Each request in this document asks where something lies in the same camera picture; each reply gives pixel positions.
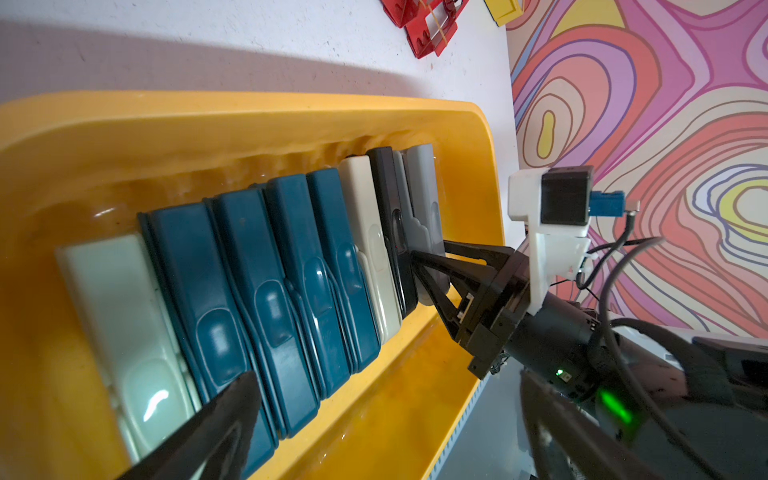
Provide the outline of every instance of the colorful swirl pattern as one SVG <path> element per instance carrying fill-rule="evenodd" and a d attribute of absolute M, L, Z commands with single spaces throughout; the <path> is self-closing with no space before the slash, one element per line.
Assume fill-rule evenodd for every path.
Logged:
<path fill-rule="evenodd" d="M 636 237 L 667 238 L 611 309 L 768 338 L 768 2 L 528 0 L 507 35 L 521 168 L 593 165 L 597 190 L 640 201 Z"/>

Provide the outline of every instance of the yellow bin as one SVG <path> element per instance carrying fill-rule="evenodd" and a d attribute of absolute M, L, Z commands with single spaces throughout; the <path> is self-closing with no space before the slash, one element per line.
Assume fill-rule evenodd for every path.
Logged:
<path fill-rule="evenodd" d="M 445 238 L 502 244 L 493 142 L 473 104 L 212 92 L 73 92 L 0 106 L 0 472 L 108 480 L 127 454 L 54 258 L 136 213 L 391 145 L 435 148 Z M 424 478 L 478 386 L 419 306 L 253 478 Z"/>

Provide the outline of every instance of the cable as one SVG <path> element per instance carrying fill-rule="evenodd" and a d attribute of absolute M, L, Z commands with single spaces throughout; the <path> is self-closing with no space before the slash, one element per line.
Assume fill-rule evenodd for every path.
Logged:
<path fill-rule="evenodd" d="M 625 247 L 631 247 L 633 245 L 640 245 L 641 243 L 644 243 L 648 240 L 651 240 L 654 237 L 645 237 L 645 238 L 636 238 L 634 240 L 627 240 L 624 242 Z M 605 250 L 606 248 L 611 248 L 613 245 L 615 245 L 616 242 L 610 242 L 610 243 L 603 243 L 602 245 L 598 245 L 595 248 L 590 249 L 587 254 L 593 254 L 596 252 L 599 252 L 600 250 Z"/>
<path fill-rule="evenodd" d="M 611 321 L 608 319 L 608 301 L 611 295 L 611 288 L 616 283 L 616 280 L 621 275 L 622 270 L 631 262 L 635 257 L 648 250 L 651 247 L 655 247 L 659 243 L 662 243 L 664 238 L 654 237 L 649 240 L 645 240 L 643 243 L 637 245 L 631 252 L 627 253 L 616 267 L 608 275 L 603 285 L 603 290 L 600 292 L 600 301 L 598 303 L 598 319 L 600 320 L 600 331 L 602 333 L 605 345 L 608 348 L 608 352 L 613 357 L 616 364 L 616 371 L 621 378 L 622 383 L 627 388 L 629 393 L 633 396 L 635 401 L 643 406 L 648 414 L 656 421 L 659 427 L 667 434 L 669 441 L 676 445 L 683 453 L 701 470 L 706 473 L 710 478 L 716 480 L 724 480 L 726 476 L 720 472 L 717 468 L 712 466 L 703 456 L 701 456 L 694 447 L 690 444 L 687 438 L 680 433 L 680 430 L 670 422 L 664 412 L 661 411 L 656 402 L 648 395 L 643 386 L 634 377 L 629 367 L 624 363 L 621 357 L 621 351 L 619 345 L 614 337 L 613 330 L 611 329 Z"/>
<path fill-rule="evenodd" d="M 621 237 L 618 238 L 615 242 L 611 243 L 608 247 L 608 252 L 603 255 L 602 258 L 599 259 L 598 264 L 594 266 L 594 269 L 592 270 L 592 273 L 590 274 L 589 278 L 587 278 L 587 281 L 582 283 L 581 282 L 581 273 L 579 273 L 576 276 L 576 287 L 578 287 L 579 290 L 584 290 L 584 288 L 590 286 L 592 282 L 594 281 L 595 277 L 598 276 L 598 272 L 600 272 L 600 268 L 602 268 L 603 264 L 608 260 L 608 258 L 611 257 L 611 255 L 614 254 L 616 250 L 619 250 L 624 246 L 624 244 L 629 240 L 629 236 L 632 234 L 632 230 L 634 230 L 634 221 L 635 221 L 635 214 L 637 212 L 627 212 L 626 216 L 626 223 L 624 224 L 624 232 L 621 234 Z"/>
<path fill-rule="evenodd" d="M 591 293 L 595 300 L 597 300 L 598 302 L 600 301 L 600 297 L 595 295 L 591 288 L 586 286 L 586 287 L 584 287 L 584 290 L 587 290 L 589 293 Z"/>

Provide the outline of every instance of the white tabletop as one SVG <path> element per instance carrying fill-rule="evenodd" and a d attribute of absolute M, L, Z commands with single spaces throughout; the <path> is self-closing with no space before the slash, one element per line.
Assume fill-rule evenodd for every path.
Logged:
<path fill-rule="evenodd" d="M 0 103 L 49 91 L 304 91 L 477 104 L 491 126 L 506 217 L 518 169 L 507 39 L 469 2 L 440 57 L 416 59 L 377 0 L 4 0 Z"/>

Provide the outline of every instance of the red plastic object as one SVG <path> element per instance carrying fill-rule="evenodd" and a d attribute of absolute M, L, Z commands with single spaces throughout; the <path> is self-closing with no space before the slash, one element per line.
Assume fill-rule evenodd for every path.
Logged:
<path fill-rule="evenodd" d="M 406 23 L 416 18 L 419 11 L 419 0 L 382 0 L 384 12 L 397 25 L 397 28 L 403 28 Z"/>
<path fill-rule="evenodd" d="M 384 11 L 398 27 L 405 26 L 416 58 L 438 56 L 456 33 L 456 19 L 469 0 L 382 0 Z"/>

